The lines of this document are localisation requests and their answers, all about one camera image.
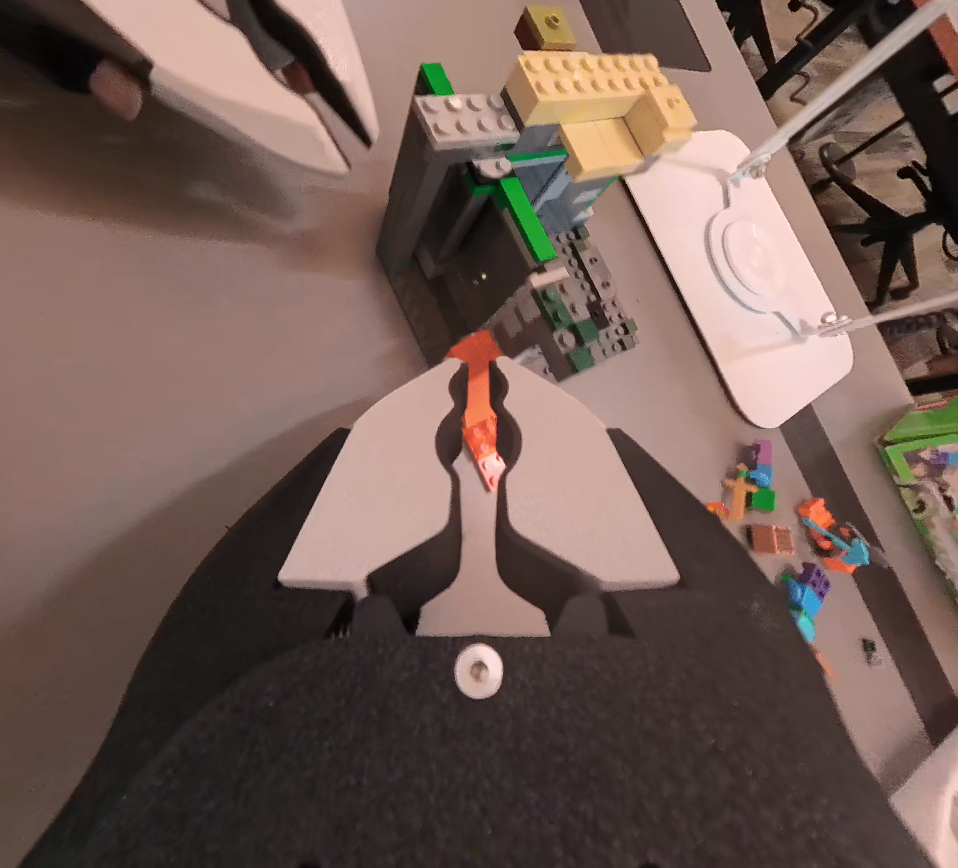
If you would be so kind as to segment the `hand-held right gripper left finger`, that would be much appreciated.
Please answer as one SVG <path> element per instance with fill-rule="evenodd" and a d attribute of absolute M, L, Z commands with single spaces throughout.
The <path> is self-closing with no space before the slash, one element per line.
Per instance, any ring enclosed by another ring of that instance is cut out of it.
<path fill-rule="evenodd" d="M 408 621 L 461 562 L 459 482 L 468 369 L 446 359 L 371 406 L 339 454 L 280 571 L 284 587 L 387 598 Z"/>

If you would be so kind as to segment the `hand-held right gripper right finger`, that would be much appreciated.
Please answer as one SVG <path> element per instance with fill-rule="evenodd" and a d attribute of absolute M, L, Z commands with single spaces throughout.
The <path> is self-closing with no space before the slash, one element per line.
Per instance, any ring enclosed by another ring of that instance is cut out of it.
<path fill-rule="evenodd" d="M 570 599 L 673 587 L 679 573 L 605 424 L 508 357 L 489 366 L 495 557 L 505 585 L 556 622 Z"/>

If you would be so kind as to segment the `small orange lego brick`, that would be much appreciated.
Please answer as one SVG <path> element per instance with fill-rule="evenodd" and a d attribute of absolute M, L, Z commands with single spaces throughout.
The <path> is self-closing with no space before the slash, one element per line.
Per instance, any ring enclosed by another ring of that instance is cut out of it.
<path fill-rule="evenodd" d="M 470 371 L 487 369 L 488 365 L 500 358 L 502 351 L 492 333 L 480 330 L 469 334 L 446 352 L 446 359 L 458 359 L 465 363 Z"/>

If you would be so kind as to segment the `grey tan lego building model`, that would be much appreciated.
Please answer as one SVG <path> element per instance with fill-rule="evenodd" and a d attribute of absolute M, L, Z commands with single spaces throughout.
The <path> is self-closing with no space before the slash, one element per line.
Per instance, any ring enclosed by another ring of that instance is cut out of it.
<path fill-rule="evenodd" d="M 428 364 L 496 347 L 560 383 L 637 341 L 596 201 L 697 121 L 653 53 L 581 51 L 560 8 L 526 7 L 514 35 L 497 92 L 421 63 L 377 257 Z"/>

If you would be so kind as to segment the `grey desk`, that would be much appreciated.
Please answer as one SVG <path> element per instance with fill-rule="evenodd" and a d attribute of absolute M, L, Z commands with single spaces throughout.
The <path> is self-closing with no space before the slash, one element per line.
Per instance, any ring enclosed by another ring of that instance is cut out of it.
<path fill-rule="evenodd" d="M 380 137 L 347 180 L 254 156 L 151 105 L 123 124 L 2 63 L 2 866 L 93 760 L 162 617 L 228 529 L 424 359 L 374 253 L 421 61 L 495 91 L 529 3 L 345 0 Z M 597 238 L 639 342 L 566 383 L 698 500 L 780 432 L 726 397 L 628 192 Z M 891 793 L 928 756 L 856 732 Z"/>

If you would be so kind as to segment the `person's left hand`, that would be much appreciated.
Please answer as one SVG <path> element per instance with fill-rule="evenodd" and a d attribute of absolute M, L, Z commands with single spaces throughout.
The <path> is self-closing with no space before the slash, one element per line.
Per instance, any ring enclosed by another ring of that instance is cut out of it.
<path fill-rule="evenodd" d="M 142 111 L 150 62 L 78 0 L 1 0 L 2 54 L 126 121 Z"/>

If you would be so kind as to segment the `purple blue lego figure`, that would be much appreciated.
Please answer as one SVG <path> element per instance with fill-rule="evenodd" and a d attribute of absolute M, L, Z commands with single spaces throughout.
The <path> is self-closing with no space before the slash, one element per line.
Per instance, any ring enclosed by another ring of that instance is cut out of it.
<path fill-rule="evenodd" d="M 777 582 L 782 587 L 792 621 L 813 647 L 817 637 L 816 619 L 832 588 L 826 570 L 818 563 L 802 563 L 799 572 L 783 571 Z"/>

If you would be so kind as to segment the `orange teal lego vehicle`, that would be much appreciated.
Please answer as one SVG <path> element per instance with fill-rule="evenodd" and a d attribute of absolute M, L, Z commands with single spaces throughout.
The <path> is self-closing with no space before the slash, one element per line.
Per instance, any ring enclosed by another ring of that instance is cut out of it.
<path fill-rule="evenodd" d="M 796 515 L 815 546 L 820 564 L 826 569 L 852 575 L 870 565 L 890 567 L 880 546 L 869 542 L 854 524 L 839 524 L 824 499 L 813 498 L 800 504 Z"/>

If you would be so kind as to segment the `white book stand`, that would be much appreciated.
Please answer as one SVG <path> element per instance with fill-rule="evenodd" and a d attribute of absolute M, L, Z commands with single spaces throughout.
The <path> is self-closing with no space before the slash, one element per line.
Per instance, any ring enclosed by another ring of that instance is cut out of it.
<path fill-rule="evenodd" d="M 626 113 L 645 158 L 627 188 L 728 396 L 755 427 L 779 427 L 843 379 L 851 333 L 956 306 L 952 294 L 836 312 L 765 175 L 793 138 L 955 11 L 956 0 L 921 6 L 753 151 L 731 132 L 695 133 L 675 86 L 651 86 Z"/>

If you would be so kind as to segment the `green lego set box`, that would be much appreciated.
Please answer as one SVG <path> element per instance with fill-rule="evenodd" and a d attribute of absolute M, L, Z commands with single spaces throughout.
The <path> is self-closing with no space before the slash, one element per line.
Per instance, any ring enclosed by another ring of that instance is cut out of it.
<path fill-rule="evenodd" d="M 956 599 L 957 399 L 905 412 L 878 449 L 923 547 Z"/>

